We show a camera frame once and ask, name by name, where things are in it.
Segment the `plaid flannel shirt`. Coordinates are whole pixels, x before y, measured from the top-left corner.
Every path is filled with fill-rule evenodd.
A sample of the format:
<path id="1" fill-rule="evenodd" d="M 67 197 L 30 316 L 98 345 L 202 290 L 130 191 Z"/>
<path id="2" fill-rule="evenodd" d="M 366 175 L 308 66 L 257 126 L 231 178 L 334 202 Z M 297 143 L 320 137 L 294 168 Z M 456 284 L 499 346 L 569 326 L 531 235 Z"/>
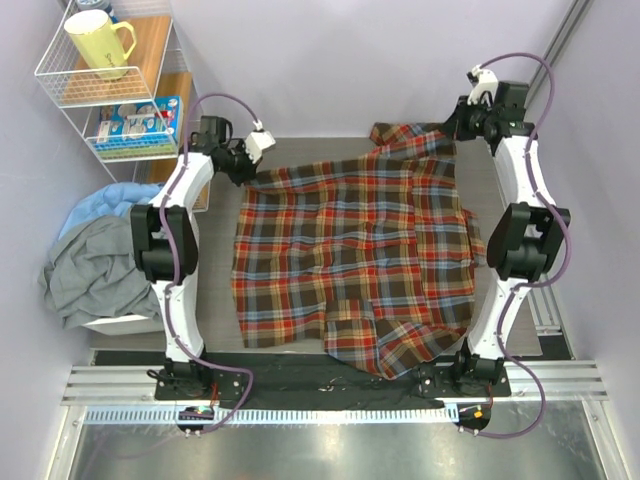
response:
<path id="1" fill-rule="evenodd" d="M 244 344 L 318 339 L 386 379 L 435 359 L 471 325 L 485 255 L 433 123 L 377 123 L 373 150 L 265 170 L 245 189 L 231 287 Z"/>

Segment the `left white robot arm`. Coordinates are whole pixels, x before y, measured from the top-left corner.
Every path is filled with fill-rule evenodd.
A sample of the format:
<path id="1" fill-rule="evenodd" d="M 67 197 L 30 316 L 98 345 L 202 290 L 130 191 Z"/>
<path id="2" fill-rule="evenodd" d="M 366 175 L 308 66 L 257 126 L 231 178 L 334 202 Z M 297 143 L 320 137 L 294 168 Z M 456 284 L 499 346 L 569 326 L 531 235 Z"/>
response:
<path id="1" fill-rule="evenodd" d="M 275 139 L 255 119 L 244 139 L 232 138 L 231 123 L 203 116 L 200 130 L 184 142 L 186 150 L 149 203 L 130 211 L 137 270 L 151 284 L 165 331 L 163 367 L 150 370 L 158 400 L 200 399 L 214 387 L 213 371 L 203 362 L 206 346 L 197 326 L 199 231 L 194 208 L 201 190 L 218 173 L 241 185 L 253 179 L 264 152 Z"/>

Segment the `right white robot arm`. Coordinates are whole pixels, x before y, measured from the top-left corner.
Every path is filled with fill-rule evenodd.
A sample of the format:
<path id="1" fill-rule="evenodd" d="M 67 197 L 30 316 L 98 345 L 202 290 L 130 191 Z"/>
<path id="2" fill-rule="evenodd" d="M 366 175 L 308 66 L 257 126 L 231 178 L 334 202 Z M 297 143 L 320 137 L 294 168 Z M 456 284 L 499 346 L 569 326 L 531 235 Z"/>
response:
<path id="1" fill-rule="evenodd" d="M 453 387 L 463 395 L 484 395 L 501 383 L 520 306 L 554 265 L 571 220 L 546 187 L 536 126 L 524 119 L 528 92 L 525 83 L 478 81 L 444 124 L 452 139 L 486 142 L 505 202 L 486 250 L 493 271 L 488 293 L 449 369 Z"/>

